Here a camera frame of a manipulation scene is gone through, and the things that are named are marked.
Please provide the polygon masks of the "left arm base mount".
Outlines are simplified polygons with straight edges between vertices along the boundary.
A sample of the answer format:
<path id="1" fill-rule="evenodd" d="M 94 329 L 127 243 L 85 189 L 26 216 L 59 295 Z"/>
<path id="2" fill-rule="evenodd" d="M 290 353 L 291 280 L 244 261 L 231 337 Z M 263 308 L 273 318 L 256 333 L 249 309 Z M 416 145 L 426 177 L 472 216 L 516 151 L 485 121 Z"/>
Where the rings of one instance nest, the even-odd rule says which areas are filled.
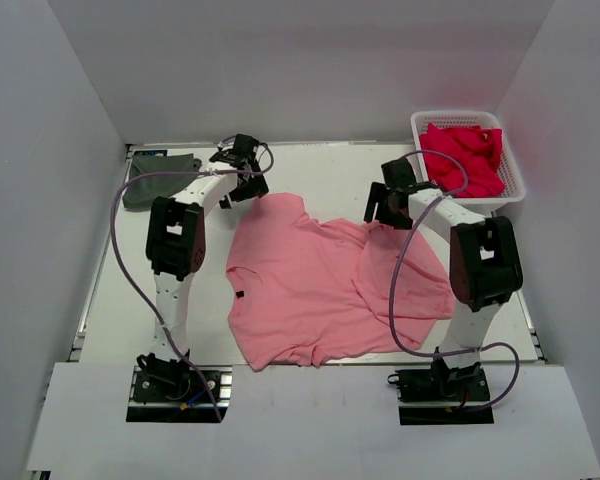
<path id="1" fill-rule="evenodd" d="M 181 360 L 140 355 L 127 406 L 128 423 L 217 424 L 230 402 L 232 370 L 203 368 L 195 372 Z"/>

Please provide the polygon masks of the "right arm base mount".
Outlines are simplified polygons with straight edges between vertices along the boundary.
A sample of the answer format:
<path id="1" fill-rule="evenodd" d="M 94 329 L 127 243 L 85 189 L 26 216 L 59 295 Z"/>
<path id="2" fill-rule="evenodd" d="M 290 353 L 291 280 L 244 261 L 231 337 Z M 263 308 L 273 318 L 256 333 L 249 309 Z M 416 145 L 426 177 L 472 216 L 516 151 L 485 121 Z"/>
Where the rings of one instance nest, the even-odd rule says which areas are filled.
<path id="1" fill-rule="evenodd" d="M 480 363 L 450 369 L 442 360 L 428 368 L 401 369 L 387 377 L 398 396 L 401 426 L 488 425 L 494 423 L 491 395 Z"/>

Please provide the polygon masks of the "pink t-shirt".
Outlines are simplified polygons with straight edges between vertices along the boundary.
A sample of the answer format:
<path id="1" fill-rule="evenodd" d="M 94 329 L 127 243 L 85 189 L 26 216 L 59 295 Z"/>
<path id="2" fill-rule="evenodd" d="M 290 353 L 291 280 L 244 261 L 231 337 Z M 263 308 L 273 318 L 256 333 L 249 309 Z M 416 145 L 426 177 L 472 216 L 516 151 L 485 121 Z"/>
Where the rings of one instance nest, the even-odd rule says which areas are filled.
<path id="1" fill-rule="evenodd" d="M 226 263 L 235 292 L 228 322 L 249 366 L 321 366 L 400 344 L 419 349 L 437 321 L 452 317 L 455 298 L 417 232 L 399 270 L 391 335 L 389 286 L 406 236 L 378 222 L 321 223 L 291 193 L 255 200 Z"/>

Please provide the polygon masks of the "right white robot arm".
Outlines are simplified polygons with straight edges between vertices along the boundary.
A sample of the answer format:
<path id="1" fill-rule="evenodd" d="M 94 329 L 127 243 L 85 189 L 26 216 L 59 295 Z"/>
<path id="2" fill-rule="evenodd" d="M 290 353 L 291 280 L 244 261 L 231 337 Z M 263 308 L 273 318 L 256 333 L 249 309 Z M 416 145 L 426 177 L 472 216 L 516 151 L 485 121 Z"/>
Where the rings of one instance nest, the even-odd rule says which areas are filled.
<path id="1" fill-rule="evenodd" d="M 389 326 L 395 328 L 395 297 L 401 264 L 421 224 L 448 242 L 449 284 L 456 306 L 441 344 L 433 353 L 411 350 L 431 360 L 429 382 L 441 397 L 452 399 L 481 371 L 480 354 L 498 347 L 484 339 L 491 322 L 513 293 L 523 272 L 514 229 L 504 216 L 486 217 L 459 205 L 433 183 L 416 180 L 407 155 L 381 165 L 383 181 L 371 184 L 364 221 L 405 230 L 389 286 Z"/>

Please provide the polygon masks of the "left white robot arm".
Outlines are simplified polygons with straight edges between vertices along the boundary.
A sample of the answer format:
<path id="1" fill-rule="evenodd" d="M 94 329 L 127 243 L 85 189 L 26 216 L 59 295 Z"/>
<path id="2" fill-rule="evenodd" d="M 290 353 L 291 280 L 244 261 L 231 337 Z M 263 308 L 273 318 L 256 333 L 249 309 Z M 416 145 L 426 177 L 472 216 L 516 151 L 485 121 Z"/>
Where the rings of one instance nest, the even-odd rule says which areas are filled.
<path id="1" fill-rule="evenodd" d="M 237 134 L 197 173 L 189 200 L 163 195 L 152 203 L 145 253 L 156 288 L 156 326 L 150 352 L 137 363 L 168 398 L 182 398 L 191 387 L 186 323 L 191 284 L 206 255 L 206 217 L 215 207 L 228 209 L 269 192 L 259 151 L 274 158 L 268 144 Z"/>

